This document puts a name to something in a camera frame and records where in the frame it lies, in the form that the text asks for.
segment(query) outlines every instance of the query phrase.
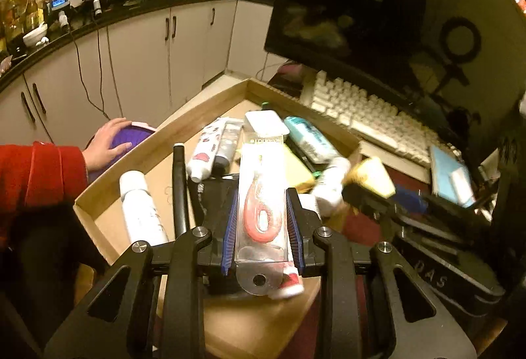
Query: white cabinet door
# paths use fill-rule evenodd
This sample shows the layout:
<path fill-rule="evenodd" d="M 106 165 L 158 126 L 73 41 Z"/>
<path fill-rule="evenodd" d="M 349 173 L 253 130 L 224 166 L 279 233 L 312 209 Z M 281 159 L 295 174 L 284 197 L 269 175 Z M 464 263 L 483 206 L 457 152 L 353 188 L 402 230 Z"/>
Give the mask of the white cabinet door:
<path fill-rule="evenodd" d="M 261 73 L 259 79 L 268 83 L 275 75 L 276 71 L 281 65 L 287 62 L 288 59 L 282 58 L 281 56 L 275 55 L 274 53 L 268 53 L 267 60 L 265 62 L 265 69 Z"/>
<path fill-rule="evenodd" d="M 57 145 L 73 145 L 84 149 L 107 119 L 100 111 L 103 105 L 96 34 L 82 37 L 77 40 L 77 45 L 82 81 L 89 99 L 99 109 L 90 104 L 86 96 L 73 43 L 29 68 L 24 77 L 34 105 L 53 141 Z M 103 53 L 104 47 L 101 42 L 101 59 Z M 115 87 L 107 64 L 103 65 L 102 78 L 104 111 L 109 118 L 119 117 Z"/>
<path fill-rule="evenodd" d="M 20 76 L 0 92 L 0 144 L 31 145 L 34 141 L 50 142 Z"/>
<path fill-rule="evenodd" d="M 228 69 L 259 78 L 265 68 L 265 40 L 272 7 L 238 1 L 233 24 Z"/>
<path fill-rule="evenodd" d="M 108 27 L 111 60 L 124 117 L 159 126 L 170 113 L 170 10 Z"/>
<path fill-rule="evenodd" d="M 236 1 L 218 1 L 208 5 L 210 22 L 204 55 L 204 82 L 209 81 L 227 67 Z"/>
<path fill-rule="evenodd" d="M 201 91 L 204 80 L 209 6 L 170 9 L 170 90 L 172 112 Z"/>

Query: blue notebook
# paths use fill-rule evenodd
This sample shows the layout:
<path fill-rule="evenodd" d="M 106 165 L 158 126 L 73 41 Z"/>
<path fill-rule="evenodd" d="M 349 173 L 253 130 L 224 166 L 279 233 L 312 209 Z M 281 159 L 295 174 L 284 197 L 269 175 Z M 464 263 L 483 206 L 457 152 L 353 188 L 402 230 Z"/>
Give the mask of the blue notebook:
<path fill-rule="evenodd" d="M 460 169 L 463 172 L 467 182 L 469 182 L 470 176 L 467 167 L 458 162 L 453 156 L 449 155 L 447 152 L 442 151 L 440 148 L 434 145 L 429 148 L 429 154 L 431 157 L 433 194 L 443 197 L 444 199 L 463 207 L 470 207 L 473 205 L 475 203 L 473 192 L 471 192 L 471 197 L 468 200 L 466 200 L 464 203 L 460 203 L 458 194 L 455 191 L 455 186 L 451 180 L 451 174 Z"/>

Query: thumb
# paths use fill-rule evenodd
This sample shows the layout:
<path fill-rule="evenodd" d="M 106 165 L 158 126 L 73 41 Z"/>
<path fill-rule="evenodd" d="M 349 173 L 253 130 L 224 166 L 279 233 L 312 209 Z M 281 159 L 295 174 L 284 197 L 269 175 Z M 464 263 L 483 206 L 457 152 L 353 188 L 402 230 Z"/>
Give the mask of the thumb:
<path fill-rule="evenodd" d="M 117 145 L 115 148 L 111 149 L 110 152 L 113 155 L 113 157 L 117 157 L 121 155 L 123 152 L 129 150 L 132 147 L 131 142 L 127 143 L 121 143 L 120 145 Z"/>

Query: white bowl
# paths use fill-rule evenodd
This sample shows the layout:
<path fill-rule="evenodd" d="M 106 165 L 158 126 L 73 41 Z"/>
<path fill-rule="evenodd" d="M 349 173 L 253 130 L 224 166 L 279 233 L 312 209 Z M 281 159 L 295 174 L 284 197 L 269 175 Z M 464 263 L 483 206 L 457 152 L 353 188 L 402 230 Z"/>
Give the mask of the white bowl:
<path fill-rule="evenodd" d="M 26 47 L 35 47 L 36 43 L 40 42 L 47 34 L 47 24 L 43 23 L 38 28 L 34 29 L 23 37 Z"/>

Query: cardboard box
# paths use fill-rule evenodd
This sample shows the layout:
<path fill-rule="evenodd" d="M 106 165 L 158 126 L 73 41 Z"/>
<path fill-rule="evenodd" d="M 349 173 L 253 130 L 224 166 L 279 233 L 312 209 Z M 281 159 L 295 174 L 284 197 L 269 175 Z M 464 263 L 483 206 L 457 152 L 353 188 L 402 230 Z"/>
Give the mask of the cardboard box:
<path fill-rule="evenodd" d="M 271 102 L 282 118 L 297 115 L 310 120 L 342 155 L 350 156 L 358 148 L 358 139 L 354 135 L 298 100 L 253 79 L 240 82 L 163 123 L 159 131 L 125 155 L 77 198 L 75 213 L 110 264 L 130 246 L 120 202 L 120 175 L 128 170 L 140 170 L 146 174 L 168 238 L 174 240 L 171 202 L 173 144 L 185 144 L 188 160 L 204 126 L 221 115 L 242 119 L 247 111 L 257 110 L 265 101 Z M 195 225 L 192 214 L 190 223 Z M 219 357 L 277 357 L 319 291 L 319 278 L 304 279 L 303 282 L 305 292 L 289 300 L 266 297 L 236 301 L 207 299 L 204 302 L 207 350 Z M 158 311 L 162 310 L 163 298 L 161 291 Z"/>

